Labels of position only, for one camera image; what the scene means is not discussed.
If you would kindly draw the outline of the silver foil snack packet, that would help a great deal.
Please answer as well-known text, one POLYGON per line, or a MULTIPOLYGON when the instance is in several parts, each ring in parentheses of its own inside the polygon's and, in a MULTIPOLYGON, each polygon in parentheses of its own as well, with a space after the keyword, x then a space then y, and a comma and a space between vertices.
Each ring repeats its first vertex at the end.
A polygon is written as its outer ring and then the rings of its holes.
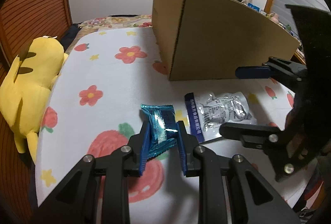
POLYGON ((219 128, 224 123, 257 124, 242 92, 218 96, 212 92, 200 95, 191 92, 184 99, 191 134, 199 143, 220 138, 219 128))

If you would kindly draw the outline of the blue foil snack packet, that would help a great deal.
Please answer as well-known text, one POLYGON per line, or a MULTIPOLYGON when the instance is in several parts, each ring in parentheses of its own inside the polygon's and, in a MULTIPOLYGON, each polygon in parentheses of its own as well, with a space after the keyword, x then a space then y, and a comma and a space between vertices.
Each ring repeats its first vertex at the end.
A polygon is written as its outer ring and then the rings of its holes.
POLYGON ((178 129, 172 105, 141 104, 150 124, 147 159, 160 156, 177 144, 178 129))

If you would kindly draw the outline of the wooden sideboard cabinet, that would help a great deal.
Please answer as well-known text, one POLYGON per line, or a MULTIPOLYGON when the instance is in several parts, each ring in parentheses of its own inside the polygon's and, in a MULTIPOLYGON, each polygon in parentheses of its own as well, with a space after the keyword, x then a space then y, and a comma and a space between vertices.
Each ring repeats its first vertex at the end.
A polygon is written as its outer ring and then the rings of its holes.
POLYGON ((302 43, 299 44, 298 48, 296 49, 294 55, 296 60, 298 60, 301 64, 306 64, 306 59, 303 51, 302 43))

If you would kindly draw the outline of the brown cardboard box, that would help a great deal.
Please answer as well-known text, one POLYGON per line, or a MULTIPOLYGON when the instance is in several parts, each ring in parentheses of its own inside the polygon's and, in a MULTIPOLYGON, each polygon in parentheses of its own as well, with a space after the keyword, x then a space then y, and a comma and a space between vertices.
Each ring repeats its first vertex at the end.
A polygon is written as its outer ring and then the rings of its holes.
POLYGON ((236 0, 153 0, 153 32, 171 81, 234 78, 240 66, 289 60, 299 41, 236 0))

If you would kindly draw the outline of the white fruit-print blanket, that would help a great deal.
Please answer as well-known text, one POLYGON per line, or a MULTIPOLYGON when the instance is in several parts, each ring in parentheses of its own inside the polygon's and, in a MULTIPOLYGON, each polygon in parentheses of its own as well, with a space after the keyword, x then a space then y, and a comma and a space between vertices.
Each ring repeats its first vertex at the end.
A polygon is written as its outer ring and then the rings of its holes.
MULTIPOLYGON (((152 28, 112 29, 78 41, 52 89, 39 133, 35 185, 37 205, 87 153, 105 156, 139 133, 141 104, 173 105, 176 121, 190 133, 184 96, 242 92, 260 125, 284 128, 294 93, 270 79, 170 82, 161 71, 152 28)), ((317 161, 278 183, 268 157, 239 141, 217 139, 216 154, 242 154, 293 207, 312 178, 317 161)), ((197 223, 199 178, 183 176, 177 148, 150 160, 130 187, 131 223, 197 223)))

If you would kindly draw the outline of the yellow plush toy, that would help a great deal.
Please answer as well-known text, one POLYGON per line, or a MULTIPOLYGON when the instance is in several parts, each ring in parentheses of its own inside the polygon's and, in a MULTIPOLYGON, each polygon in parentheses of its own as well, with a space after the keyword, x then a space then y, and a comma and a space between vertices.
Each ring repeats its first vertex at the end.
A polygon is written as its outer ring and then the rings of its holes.
POLYGON ((1 84, 1 114, 18 153, 29 151, 33 162, 49 95, 67 58, 55 37, 38 37, 15 57, 1 84))

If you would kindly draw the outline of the floral quilt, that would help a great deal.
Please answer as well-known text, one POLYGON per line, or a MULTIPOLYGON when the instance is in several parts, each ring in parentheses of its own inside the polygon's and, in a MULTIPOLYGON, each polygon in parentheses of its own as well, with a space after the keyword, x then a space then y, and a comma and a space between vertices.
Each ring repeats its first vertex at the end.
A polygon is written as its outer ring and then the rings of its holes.
POLYGON ((151 27, 151 15, 110 15, 85 20, 69 27, 60 39, 65 53, 69 54, 83 36, 94 32, 103 32, 117 28, 151 27))

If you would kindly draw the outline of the wooden sliding wardrobe door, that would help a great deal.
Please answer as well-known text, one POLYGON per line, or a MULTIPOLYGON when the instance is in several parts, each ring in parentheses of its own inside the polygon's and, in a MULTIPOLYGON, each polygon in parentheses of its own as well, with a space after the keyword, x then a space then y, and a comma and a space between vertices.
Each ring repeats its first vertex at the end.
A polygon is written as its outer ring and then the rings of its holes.
MULTIPOLYGON (((43 35, 61 38, 72 24, 68 0, 1 0, 1 78, 7 75, 25 43, 43 35)), ((28 223, 30 159, 20 155, 13 133, 1 119, 1 209, 11 217, 2 223, 28 223)))

